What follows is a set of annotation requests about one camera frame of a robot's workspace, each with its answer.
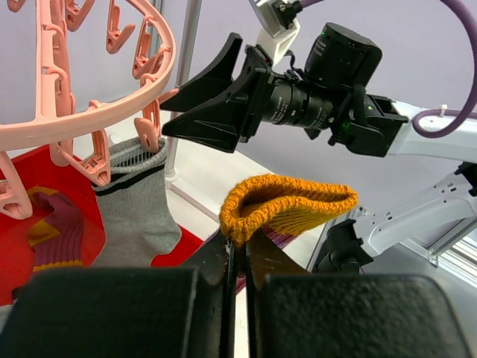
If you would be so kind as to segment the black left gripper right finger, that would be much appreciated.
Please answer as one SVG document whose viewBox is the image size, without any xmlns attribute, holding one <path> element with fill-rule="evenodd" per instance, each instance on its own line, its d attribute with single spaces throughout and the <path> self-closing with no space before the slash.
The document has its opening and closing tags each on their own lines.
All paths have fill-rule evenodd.
<svg viewBox="0 0 477 358">
<path fill-rule="evenodd" d="M 312 274 L 263 233 L 244 247 L 252 357 L 470 357 L 445 292 L 415 275 Z"/>
</svg>

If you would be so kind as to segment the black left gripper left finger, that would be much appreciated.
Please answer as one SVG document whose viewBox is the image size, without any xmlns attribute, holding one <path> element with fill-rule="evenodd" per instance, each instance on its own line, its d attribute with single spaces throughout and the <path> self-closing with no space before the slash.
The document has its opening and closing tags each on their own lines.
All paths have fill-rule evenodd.
<svg viewBox="0 0 477 358">
<path fill-rule="evenodd" d="M 235 249 L 215 234 L 165 268 L 64 268 L 20 292 L 3 357 L 231 357 Z"/>
</svg>

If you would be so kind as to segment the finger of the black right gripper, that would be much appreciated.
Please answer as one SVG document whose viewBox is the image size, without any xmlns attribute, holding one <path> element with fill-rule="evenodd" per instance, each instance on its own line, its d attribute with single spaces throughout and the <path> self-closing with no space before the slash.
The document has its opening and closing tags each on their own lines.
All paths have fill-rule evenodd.
<svg viewBox="0 0 477 358">
<path fill-rule="evenodd" d="M 185 139 L 219 151 L 233 153 L 242 131 L 242 104 L 213 101 L 163 125 L 166 136 Z"/>
<path fill-rule="evenodd" d="M 199 74 L 179 87 L 178 92 L 161 103 L 168 111 L 189 111 L 221 94 L 233 82 L 233 70 L 243 42 L 237 33 L 230 33 L 214 60 Z"/>
</svg>

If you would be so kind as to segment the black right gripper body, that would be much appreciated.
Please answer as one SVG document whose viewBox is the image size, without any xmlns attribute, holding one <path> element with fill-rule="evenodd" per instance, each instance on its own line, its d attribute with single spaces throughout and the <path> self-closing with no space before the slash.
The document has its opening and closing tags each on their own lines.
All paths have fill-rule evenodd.
<svg viewBox="0 0 477 358">
<path fill-rule="evenodd" d="M 246 143 L 257 132 L 265 107 L 273 92 L 273 62 L 260 45 L 247 45 L 245 61 L 240 75 L 238 99 L 244 101 L 243 113 L 239 117 L 236 144 Z"/>
</svg>

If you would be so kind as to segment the purple sock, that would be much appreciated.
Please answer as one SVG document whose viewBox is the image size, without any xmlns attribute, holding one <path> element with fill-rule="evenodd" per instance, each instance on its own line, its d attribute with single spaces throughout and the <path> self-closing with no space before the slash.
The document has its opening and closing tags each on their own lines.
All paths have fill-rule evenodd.
<svg viewBox="0 0 477 358">
<path fill-rule="evenodd" d="M 28 231 L 28 244 L 34 253 L 33 272 L 59 267 L 82 266 L 83 215 L 66 195 L 44 186 L 28 190 L 32 204 L 48 215 Z"/>
<path fill-rule="evenodd" d="M 351 211 L 358 193 L 341 184 L 282 175 L 257 175 L 233 187 L 221 206 L 221 232 L 241 247 L 266 227 L 286 236 L 300 234 Z"/>
</svg>

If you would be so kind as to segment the pink round clip hanger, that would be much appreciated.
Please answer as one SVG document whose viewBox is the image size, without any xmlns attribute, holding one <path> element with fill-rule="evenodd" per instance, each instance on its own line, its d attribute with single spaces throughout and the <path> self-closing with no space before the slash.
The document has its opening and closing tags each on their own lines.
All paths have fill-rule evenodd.
<svg viewBox="0 0 477 358">
<path fill-rule="evenodd" d="M 14 151 L 45 146 L 54 165 L 103 186 L 108 127 L 136 117 L 154 150 L 176 52 L 161 1 L 3 1 L 1 214 L 33 213 Z"/>
</svg>

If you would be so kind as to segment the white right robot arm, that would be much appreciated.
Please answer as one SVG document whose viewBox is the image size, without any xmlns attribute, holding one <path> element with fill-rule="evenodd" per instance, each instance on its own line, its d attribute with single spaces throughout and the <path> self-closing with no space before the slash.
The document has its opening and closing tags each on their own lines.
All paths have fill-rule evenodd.
<svg viewBox="0 0 477 358">
<path fill-rule="evenodd" d="M 330 145 L 371 157 L 417 154 L 453 159 L 459 167 L 413 198 L 384 213 L 345 219 L 326 234 L 314 271 L 358 271 L 411 237 L 445 224 L 476 219 L 476 116 L 441 139 L 418 135 L 394 101 L 369 95 L 366 85 L 382 58 L 371 40 L 327 23 L 303 69 L 273 71 L 262 43 L 244 48 L 241 73 L 232 73 L 242 39 L 229 35 L 217 57 L 163 104 L 177 113 L 162 131 L 231 153 L 263 122 L 299 127 L 308 137 L 330 130 Z"/>
</svg>

